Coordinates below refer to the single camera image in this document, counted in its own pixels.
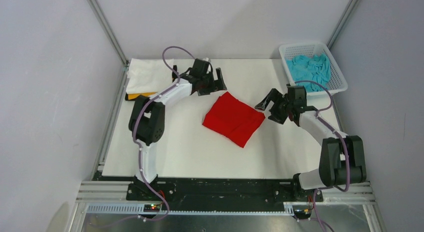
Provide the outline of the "red t shirt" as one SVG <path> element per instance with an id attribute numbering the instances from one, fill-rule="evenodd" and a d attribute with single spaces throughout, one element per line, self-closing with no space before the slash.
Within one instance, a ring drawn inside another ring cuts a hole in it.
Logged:
<path id="1" fill-rule="evenodd" d="M 263 113 L 226 92 L 213 104 L 202 125 L 244 148 L 264 120 Z"/>

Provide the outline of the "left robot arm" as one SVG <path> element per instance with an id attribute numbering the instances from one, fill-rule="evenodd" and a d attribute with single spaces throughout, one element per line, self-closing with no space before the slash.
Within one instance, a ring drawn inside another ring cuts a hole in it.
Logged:
<path id="1" fill-rule="evenodd" d="M 172 68 L 173 83 L 150 96 L 140 95 L 134 100 L 128 123 L 133 141 L 139 146 L 136 177 L 143 181 L 138 193 L 145 200 L 157 196 L 158 187 L 152 181 L 157 177 L 157 143 L 165 132 L 166 110 L 193 94 L 210 95 L 226 91 L 221 68 L 213 68 L 208 60 L 195 59 L 192 67 L 179 74 Z"/>

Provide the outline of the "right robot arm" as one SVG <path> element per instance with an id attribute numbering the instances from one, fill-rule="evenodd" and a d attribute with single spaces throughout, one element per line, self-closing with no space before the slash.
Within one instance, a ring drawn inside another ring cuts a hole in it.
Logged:
<path id="1" fill-rule="evenodd" d="M 314 189 L 336 188 L 347 192 L 351 184 L 367 179 L 364 145 L 361 137 L 350 136 L 336 129 L 321 116 L 321 111 L 307 103 L 307 91 L 302 85 L 287 85 L 287 92 L 273 88 L 255 106 L 264 111 L 272 103 L 268 119 L 284 124 L 294 122 L 307 131 L 321 146 L 318 168 L 294 175 L 296 184 L 290 194 L 303 201 Z"/>

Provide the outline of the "blue t shirt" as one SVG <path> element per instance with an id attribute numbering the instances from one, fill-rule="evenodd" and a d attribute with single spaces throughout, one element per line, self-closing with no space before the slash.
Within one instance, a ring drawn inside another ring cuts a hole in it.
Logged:
<path id="1" fill-rule="evenodd" d="M 325 89 L 327 83 L 331 79 L 330 60 L 325 54 L 314 55 L 307 57 L 305 55 L 297 55 L 292 59 L 286 59 L 288 70 L 292 76 L 293 81 L 314 81 L 297 83 L 297 85 L 304 86 L 306 92 L 320 92 L 323 88 L 318 86 L 320 84 Z"/>

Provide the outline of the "white plastic basket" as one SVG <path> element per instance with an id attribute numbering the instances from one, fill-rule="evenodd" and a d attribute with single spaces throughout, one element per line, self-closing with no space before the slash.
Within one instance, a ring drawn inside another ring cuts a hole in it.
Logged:
<path id="1" fill-rule="evenodd" d="M 326 90 L 329 91 L 330 94 L 334 95 L 338 92 L 343 92 L 347 90 L 348 84 L 339 68 L 339 66 L 336 63 L 336 60 L 332 56 L 330 50 L 328 47 L 321 43 L 321 42 L 300 42 L 300 43 L 291 43 L 291 44 L 283 44 L 279 48 L 279 53 L 281 55 L 281 61 L 284 68 L 284 71 L 288 77 L 290 85 L 297 85 L 297 83 L 302 82 L 310 82 L 314 83 L 314 81 L 293 81 L 292 76 L 289 72 L 289 69 L 286 64 L 286 59 L 292 59 L 293 57 L 297 55 L 305 55 L 307 57 L 313 57 L 314 55 L 321 55 L 325 54 L 329 60 L 330 60 L 330 69 L 331 69 L 331 78 L 330 81 L 327 83 L 328 90 L 323 88 L 323 91 L 320 92 L 312 92 L 308 93 L 308 96 L 321 96 L 321 95 L 327 95 L 325 92 Z"/>

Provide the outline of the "white folded t shirt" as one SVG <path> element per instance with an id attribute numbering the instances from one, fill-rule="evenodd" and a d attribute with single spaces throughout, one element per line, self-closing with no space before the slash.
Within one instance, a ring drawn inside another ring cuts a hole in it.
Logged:
<path id="1" fill-rule="evenodd" d="M 127 71 L 127 94 L 157 93 L 172 84 L 174 60 L 141 60 L 131 59 Z"/>

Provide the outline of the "yellow folded t shirt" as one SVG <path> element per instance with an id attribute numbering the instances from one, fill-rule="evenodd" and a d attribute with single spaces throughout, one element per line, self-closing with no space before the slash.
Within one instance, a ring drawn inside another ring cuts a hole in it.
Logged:
<path id="1" fill-rule="evenodd" d="M 125 100 L 126 101 L 134 101 L 139 96 L 150 97 L 151 95 L 154 95 L 154 94 L 155 94 L 155 92 L 126 94 Z"/>

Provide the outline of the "right controller board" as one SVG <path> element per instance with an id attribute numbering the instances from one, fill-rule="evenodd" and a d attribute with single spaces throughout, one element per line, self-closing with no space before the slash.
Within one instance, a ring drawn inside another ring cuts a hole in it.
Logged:
<path id="1" fill-rule="evenodd" d="M 297 221 L 309 221 L 312 216 L 312 210 L 310 209 L 294 209 L 293 218 Z"/>

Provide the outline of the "controller board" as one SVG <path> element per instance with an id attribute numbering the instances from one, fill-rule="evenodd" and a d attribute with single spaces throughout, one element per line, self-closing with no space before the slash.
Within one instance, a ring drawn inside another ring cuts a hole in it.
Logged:
<path id="1" fill-rule="evenodd" d="M 312 210 L 310 209 L 294 209 L 293 218 L 297 221 L 309 221 L 312 216 Z"/>
<path id="2" fill-rule="evenodd" d="M 160 212 L 162 209 L 162 205 L 161 204 L 144 204 L 143 206 L 143 212 L 144 213 L 158 213 Z"/>

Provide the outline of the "left controller board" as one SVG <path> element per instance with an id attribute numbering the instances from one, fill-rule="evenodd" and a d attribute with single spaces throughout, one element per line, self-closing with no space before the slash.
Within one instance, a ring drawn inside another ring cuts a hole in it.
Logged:
<path id="1" fill-rule="evenodd" d="M 143 206 L 143 212 L 144 213 L 158 213 L 160 212 L 162 209 L 162 205 L 161 204 L 144 204 Z"/>

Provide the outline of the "right corner aluminium post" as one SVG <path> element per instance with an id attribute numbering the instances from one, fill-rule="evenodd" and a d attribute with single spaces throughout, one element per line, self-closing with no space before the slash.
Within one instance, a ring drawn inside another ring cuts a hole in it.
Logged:
<path id="1" fill-rule="evenodd" d="M 343 13 L 341 14 L 336 27 L 334 28 L 328 42 L 326 43 L 327 47 L 329 49 L 332 49 L 335 45 L 336 41 L 338 40 L 339 36 L 341 35 L 343 29 L 347 26 L 350 18 L 354 14 L 356 8 L 360 4 L 361 0 L 349 0 Z"/>

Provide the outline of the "corner aluminium post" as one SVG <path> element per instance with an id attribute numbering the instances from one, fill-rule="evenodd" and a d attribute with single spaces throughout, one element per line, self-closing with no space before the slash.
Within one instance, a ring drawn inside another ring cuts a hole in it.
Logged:
<path id="1" fill-rule="evenodd" d="M 122 49 L 122 47 L 119 44 L 119 41 L 100 5 L 98 0 L 87 0 L 90 8 L 92 9 L 95 17 L 97 18 L 102 30 L 104 31 L 107 39 L 109 40 L 110 44 L 112 45 L 114 51 L 116 52 L 119 60 L 121 61 L 123 66 L 127 66 L 129 60 L 125 56 L 125 53 Z"/>
<path id="2" fill-rule="evenodd" d="M 339 36 L 341 35 L 343 29 L 347 26 L 350 18 L 354 14 L 356 8 L 360 4 L 361 0 L 349 0 L 343 13 L 341 14 L 336 27 L 334 28 L 328 42 L 326 43 L 327 47 L 329 49 L 332 49 L 335 45 L 336 41 L 338 40 Z"/>

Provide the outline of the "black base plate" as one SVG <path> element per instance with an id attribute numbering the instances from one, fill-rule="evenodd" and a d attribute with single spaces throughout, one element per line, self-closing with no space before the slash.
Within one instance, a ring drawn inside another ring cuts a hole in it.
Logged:
<path id="1" fill-rule="evenodd" d="M 134 178 L 126 200 L 166 200 L 182 212 L 286 212 L 284 203 L 310 203 L 313 190 L 292 179 L 195 179 L 157 177 L 148 186 Z"/>

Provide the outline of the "aluminium frame rail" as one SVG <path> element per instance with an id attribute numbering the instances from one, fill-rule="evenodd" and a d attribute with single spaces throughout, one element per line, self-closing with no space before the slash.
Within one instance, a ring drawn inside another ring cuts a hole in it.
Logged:
<path id="1" fill-rule="evenodd" d="M 172 211 L 166 201 L 128 201 L 133 180 L 109 178 L 81 183 L 69 232 L 383 232 L 376 198 L 368 182 L 347 192 L 336 188 L 313 193 L 310 203 L 288 202 L 286 212 Z M 144 213 L 144 204 L 161 204 Z M 309 221 L 293 218 L 294 209 L 310 209 Z"/>

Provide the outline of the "left corner aluminium post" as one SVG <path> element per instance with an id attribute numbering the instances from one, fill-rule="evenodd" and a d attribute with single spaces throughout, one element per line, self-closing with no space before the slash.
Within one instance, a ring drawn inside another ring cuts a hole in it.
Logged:
<path id="1" fill-rule="evenodd" d="M 97 18 L 102 30 L 104 31 L 107 39 L 109 40 L 110 44 L 112 45 L 114 51 L 116 52 L 119 60 L 121 61 L 123 66 L 127 66 L 129 60 L 125 56 L 125 53 L 122 49 L 122 47 L 119 44 L 119 41 L 100 5 L 98 0 L 87 0 L 90 8 L 92 9 L 95 17 Z"/>

